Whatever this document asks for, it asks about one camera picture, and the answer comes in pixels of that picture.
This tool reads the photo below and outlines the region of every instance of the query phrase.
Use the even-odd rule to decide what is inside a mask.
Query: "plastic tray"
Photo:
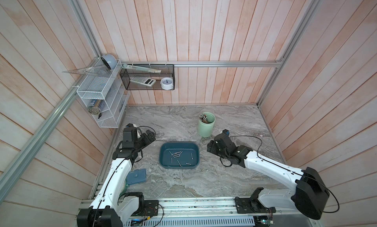
[[[176,152],[182,152],[181,156],[173,158],[172,154]],[[164,143],[160,149],[159,161],[166,169],[194,169],[199,164],[199,147],[193,142]]]

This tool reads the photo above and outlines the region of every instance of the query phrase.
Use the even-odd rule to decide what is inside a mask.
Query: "pen holder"
[[[199,119],[198,133],[201,137],[209,137],[212,134],[216,117],[210,112],[203,112],[203,113],[207,116],[207,121],[209,122],[209,124],[204,123]]]

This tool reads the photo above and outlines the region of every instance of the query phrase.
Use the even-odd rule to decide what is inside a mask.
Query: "calculator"
[[[130,77],[130,82],[151,87],[154,83],[156,83],[156,80],[148,77]]]

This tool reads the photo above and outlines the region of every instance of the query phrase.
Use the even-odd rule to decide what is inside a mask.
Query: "wooden wall panel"
[[[0,0],[0,173],[79,77],[63,71],[94,57],[68,0]],[[0,206],[1,225],[71,225],[111,133],[76,100]]]
[[[79,2],[101,51],[121,60],[237,61],[279,59],[311,0]],[[129,103],[255,103],[272,72],[179,68],[175,90],[131,91]]]
[[[326,226],[377,224],[376,5],[324,0],[261,105],[288,164],[316,169],[337,196]]]

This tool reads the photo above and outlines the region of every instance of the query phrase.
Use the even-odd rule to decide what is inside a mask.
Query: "black cable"
[[[102,200],[100,201],[100,204],[98,204],[98,207],[97,207],[97,209],[95,210],[95,213],[94,213],[94,218],[93,218],[93,225],[92,225],[92,227],[94,227],[94,223],[95,223],[95,217],[96,217],[96,215],[97,215],[97,211],[98,211],[98,208],[100,207],[100,205],[101,205],[101,202],[102,202]]]
[[[116,149],[119,149],[120,145],[122,144],[123,141],[120,141],[119,144],[117,145]]]
[[[131,224],[135,225],[135,224],[140,224],[140,223],[143,223],[144,221],[148,220],[148,218],[150,219],[152,216],[154,216],[156,214],[156,209],[154,209],[153,207],[150,207],[152,205],[155,205],[155,204],[150,204],[148,206],[146,206],[144,208],[144,211],[145,211],[145,216],[144,216],[144,219],[142,220],[138,220],[138,221],[132,221]],[[147,216],[147,208],[150,208],[154,211],[153,215],[150,215],[148,218],[145,218]]]
[[[331,190],[330,190],[328,187],[326,187],[323,183],[321,183],[321,182],[319,182],[318,180],[313,179],[313,178],[311,178],[311,177],[309,177],[309,176],[298,174],[298,173],[296,173],[296,172],[294,172],[294,171],[291,171],[291,170],[289,170],[289,169],[287,169],[287,168],[284,168],[284,167],[282,167],[282,166],[279,166],[279,165],[276,164],[276,163],[273,163],[273,162],[271,162],[271,161],[269,161],[269,160],[266,160],[266,159],[261,158],[261,157],[259,156],[259,153],[258,153],[258,152],[259,152],[259,149],[261,148],[263,142],[262,142],[262,140],[261,140],[260,138],[258,138],[258,137],[251,136],[251,135],[234,135],[234,136],[229,136],[229,138],[231,138],[231,137],[241,137],[241,136],[257,138],[258,140],[261,141],[261,144],[259,145],[259,147],[258,147],[258,149],[257,149],[257,157],[260,158],[261,160],[263,160],[263,161],[267,161],[267,162],[269,162],[269,163],[271,163],[271,164],[274,164],[274,165],[276,165],[276,166],[278,166],[278,167],[280,167],[280,168],[283,168],[283,169],[285,169],[285,170],[287,170],[287,171],[289,171],[289,172],[292,172],[292,173],[294,173],[294,174],[296,174],[296,175],[300,175],[300,176],[302,176],[302,177],[306,177],[306,178],[312,179],[312,180],[316,181],[318,184],[322,185],[325,189],[327,189],[327,190],[332,194],[332,196],[335,198],[335,201],[336,201],[336,203],[337,203],[337,205],[338,205],[338,208],[337,208],[335,211],[323,211],[324,213],[335,213],[335,212],[339,211],[339,209],[340,209],[340,204],[339,204],[338,199],[337,199],[336,196],[331,192]]]
[[[109,179],[109,181],[107,182],[105,189],[103,190],[102,197],[105,196],[107,186],[109,185],[109,183],[110,183],[110,181],[111,181],[111,178],[112,178],[113,175],[115,174],[115,171],[118,169],[118,167],[119,167],[119,166],[122,164],[122,162],[124,162],[124,161],[125,161],[125,159],[123,159],[123,160],[119,163],[119,165],[117,165],[117,167],[115,168],[115,170],[114,170],[113,173],[111,174],[110,179]],[[98,211],[98,209],[99,209],[99,207],[100,207],[100,205],[101,205],[101,202],[102,202],[102,200],[101,200],[100,203],[98,204],[97,210],[95,211],[94,221],[95,221],[95,216],[96,216],[96,214],[97,214],[97,211]]]
[[[148,127],[148,128],[150,128],[150,129],[152,129],[153,130],[153,132],[155,133],[155,135],[156,135],[156,131],[155,131],[155,129],[153,129],[152,127],[149,127],[149,126],[138,126],[138,127],[136,127],[136,129],[137,128],[140,128],[140,127]]]
[[[232,163],[230,163],[230,165],[228,165],[228,166],[224,165],[224,164],[222,163],[221,157],[220,157],[220,162],[221,162],[221,164],[222,164],[223,166],[225,166],[226,168],[229,168],[229,167],[231,167],[231,166],[233,165]]]
[[[141,152],[141,158],[137,161],[135,161],[134,163],[138,163],[141,159],[143,159],[143,150],[140,151]]]
[[[163,218],[164,218],[164,208],[163,208],[163,206],[161,206],[161,208],[163,209],[163,216],[161,217],[161,220],[163,220]],[[161,223],[161,220],[155,225],[155,226],[153,226],[153,227],[156,227],[157,225],[159,225],[160,223]]]

